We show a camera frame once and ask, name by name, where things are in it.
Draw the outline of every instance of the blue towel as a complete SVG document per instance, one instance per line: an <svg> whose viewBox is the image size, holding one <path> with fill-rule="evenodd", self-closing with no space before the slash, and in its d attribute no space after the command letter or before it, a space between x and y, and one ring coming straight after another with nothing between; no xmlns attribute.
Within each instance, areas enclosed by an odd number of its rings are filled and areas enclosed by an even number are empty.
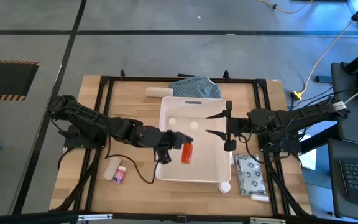
<svg viewBox="0 0 358 224"><path fill-rule="evenodd" d="M173 88L173 96L195 98L221 98L221 88L209 78L190 77L184 80L169 83Z"/></svg>

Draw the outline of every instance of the concrete floor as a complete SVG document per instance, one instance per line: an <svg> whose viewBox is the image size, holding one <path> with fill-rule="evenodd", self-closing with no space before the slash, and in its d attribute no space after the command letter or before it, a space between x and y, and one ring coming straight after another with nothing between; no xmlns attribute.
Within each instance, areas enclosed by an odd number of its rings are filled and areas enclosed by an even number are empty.
<svg viewBox="0 0 358 224"><path fill-rule="evenodd" d="M71 30L80 2L0 0L0 29ZM279 3L280 7L293 11L305 2L281 0ZM358 10L358 0L352 0L351 4ZM314 2L298 14L288 15L251 0L230 3L220 0L94 0L88 1L85 7L80 30L341 31L350 17L346 3L333 2ZM357 31L358 27L353 24L348 30ZM289 93L303 87L313 64L334 38L310 35L78 35L59 94L76 96L83 75L118 75L122 68L128 76L188 73L221 77L224 70L229 70L232 77L281 79ZM0 149L0 215L11 212L67 42L67 35L0 35L1 60L40 62L26 100L0 102L0 141L6 145ZM329 75L330 63L348 62L356 56L358 36L342 37L320 61L314 75ZM304 97L328 88L327 84L311 82ZM62 145L63 138L51 125L24 212L48 210Z"/></svg>

